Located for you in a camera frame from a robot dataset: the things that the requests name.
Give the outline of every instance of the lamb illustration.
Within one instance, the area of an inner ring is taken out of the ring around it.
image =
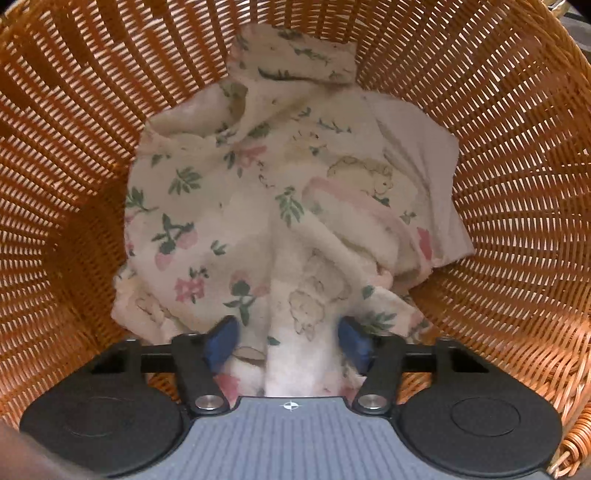
[[[341,157],[327,173],[328,178],[340,180],[370,197],[385,194],[394,186],[393,170],[371,158],[359,160],[355,157]]]
[[[326,305],[346,300],[351,287],[337,266],[318,250],[304,266],[303,278],[290,293],[289,304],[294,329],[298,335],[314,339],[316,326],[324,321]]]

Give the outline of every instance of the wicker basket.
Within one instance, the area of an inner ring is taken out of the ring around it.
[[[126,173],[147,117],[225,74],[236,30],[357,41],[359,83],[460,141],[454,199],[475,257],[414,298],[551,401],[551,471],[591,451],[591,69],[539,0],[35,0],[0,20],[0,417],[125,336]],[[407,377],[402,400],[426,375]],[[174,392],[166,377],[154,383]]]

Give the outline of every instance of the white fabric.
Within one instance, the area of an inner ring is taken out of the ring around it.
[[[142,133],[113,318],[163,343],[234,314],[231,400],[354,391],[338,319],[414,341],[427,324],[408,289],[473,252],[451,199],[457,141],[357,87],[354,52],[250,25],[229,77]]]

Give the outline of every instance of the crumpled fabric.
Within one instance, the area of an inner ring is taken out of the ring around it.
[[[129,174],[113,318],[151,343],[241,325],[218,382],[238,395],[348,395],[336,325],[420,339],[408,290],[473,253],[452,202],[455,138],[355,85],[355,44],[269,25],[229,76],[145,125]]]

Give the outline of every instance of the metal screw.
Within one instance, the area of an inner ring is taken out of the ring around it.
[[[359,397],[357,403],[368,410],[378,410],[384,408],[388,404],[388,400],[382,395],[369,394]]]
[[[201,410],[217,410],[223,407],[223,398],[217,395],[201,395],[195,400],[195,406]]]

